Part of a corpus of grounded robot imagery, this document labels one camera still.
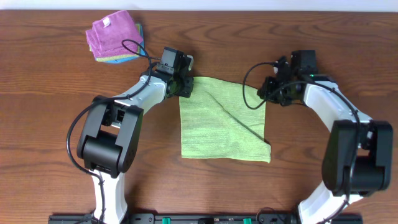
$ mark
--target black plastic housing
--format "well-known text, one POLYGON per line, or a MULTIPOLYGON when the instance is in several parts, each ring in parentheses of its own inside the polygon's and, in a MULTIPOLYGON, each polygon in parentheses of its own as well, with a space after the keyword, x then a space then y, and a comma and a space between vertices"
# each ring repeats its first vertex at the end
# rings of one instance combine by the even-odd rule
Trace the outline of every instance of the black plastic housing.
MULTIPOLYGON (((97 96, 93 102, 105 98, 97 96)), ((117 103, 103 103, 92 108, 87 115, 77 147, 77 155, 84 159, 87 169, 98 169, 116 178, 126 172, 136 156, 144 110, 136 106, 125 107, 117 103), (115 111, 123 111, 119 134, 101 130, 109 126, 115 111)))
MULTIPOLYGON (((345 194, 349 180, 351 160, 356 139, 356 123, 349 120, 335 121, 331 129, 325 158, 322 163, 322 179, 335 196, 345 194)), ((351 194, 370 196, 388 188, 392 164, 392 126, 386 121, 370 121, 362 124, 360 144, 368 150, 368 156, 355 160, 351 194)))
MULTIPOLYGON (((52 215, 48 224, 75 224, 80 220, 86 224, 96 223, 90 220, 91 215, 52 215)), ((295 213, 264 211, 256 215, 153 215, 150 213, 132 214, 127 216, 122 224, 300 224, 295 213)), ((331 221, 331 224, 363 224, 360 215, 342 214, 331 221)))
POLYGON ((183 52, 165 47, 160 63, 152 76, 162 79, 167 84, 166 98, 182 96, 189 98, 193 90, 193 77, 188 77, 192 58, 183 52))
POLYGON ((271 93, 275 92, 279 87, 294 81, 308 78, 308 82, 317 81, 318 78, 325 79, 326 76, 318 75, 317 59, 314 50, 297 50, 292 52, 291 65, 287 62, 286 57, 281 57, 272 64, 277 68, 275 77, 266 77, 262 87, 257 91, 257 95, 261 99, 267 98, 271 103, 278 103, 282 106, 291 105, 295 100, 303 100, 304 89, 306 84, 292 85, 284 88, 278 94, 269 98, 271 93))

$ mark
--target white wall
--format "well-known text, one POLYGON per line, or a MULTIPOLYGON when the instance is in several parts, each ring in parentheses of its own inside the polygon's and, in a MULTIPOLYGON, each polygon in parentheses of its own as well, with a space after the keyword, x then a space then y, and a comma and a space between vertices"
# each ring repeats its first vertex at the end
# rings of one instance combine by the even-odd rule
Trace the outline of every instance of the white wall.
POLYGON ((398 12, 398 0, 0 0, 0 9, 398 12))

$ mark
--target wooden table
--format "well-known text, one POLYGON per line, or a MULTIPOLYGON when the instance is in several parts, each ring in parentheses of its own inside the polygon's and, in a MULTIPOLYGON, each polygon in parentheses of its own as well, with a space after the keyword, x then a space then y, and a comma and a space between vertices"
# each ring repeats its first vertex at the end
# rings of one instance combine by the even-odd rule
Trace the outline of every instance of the wooden table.
MULTIPOLYGON (((72 166, 65 136, 94 96, 133 86, 147 67, 95 62, 85 30, 111 11, 0 11, 0 223, 45 223, 53 213, 95 208, 91 177, 72 166)), ((147 50, 165 46, 195 58, 194 76, 241 83, 255 63, 315 49, 351 102, 398 128, 398 14, 340 12, 149 12, 142 23, 147 50)), ((272 75, 258 68, 249 84, 272 75)), ((328 131, 302 106, 268 103, 265 138, 272 161, 182 159, 178 98, 144 118, 139 149, 126 174, 130 209, 159 213, 256 213, 290 210, 321 182, 328 131)), ((81 121, 72 139, 75 149, 81 121)), ((398 219, 398 147, 389 190, 350 206, 365 223, 398 219)))

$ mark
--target folded towel stack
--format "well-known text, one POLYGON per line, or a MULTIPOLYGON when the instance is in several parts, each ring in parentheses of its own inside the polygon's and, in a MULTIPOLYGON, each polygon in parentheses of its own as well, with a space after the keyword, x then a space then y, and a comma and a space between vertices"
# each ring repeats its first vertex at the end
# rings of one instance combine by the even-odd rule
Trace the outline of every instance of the folded towel stack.
MULTIPOLYGON (((131 39, 144 46, 143 36, 142 26, 135 24, 125 10, 95 21, 93 28, 86 31, 87 42, 95 60, 106 63, 122 63, 138 58, 138 55, 126 50, 121 42, 124 39, 131 39)), ((132 51, 145 54, 132 42, 126 42, 125 45, 132 51)))

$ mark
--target green cloth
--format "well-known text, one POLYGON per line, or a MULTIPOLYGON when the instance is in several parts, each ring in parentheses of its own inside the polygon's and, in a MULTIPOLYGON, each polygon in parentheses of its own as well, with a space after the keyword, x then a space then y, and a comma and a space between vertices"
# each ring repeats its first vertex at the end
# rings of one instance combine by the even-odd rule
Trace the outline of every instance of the green cloth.
MULTIPOLYGON (((195 77, 193 84, 191 97, 180 97, 182 157, 270 162, 265 104, 247 108, 241 84, 208 77, 195 77)), ((261 102, 256 92, 245 86, 249 105, 261 102)))

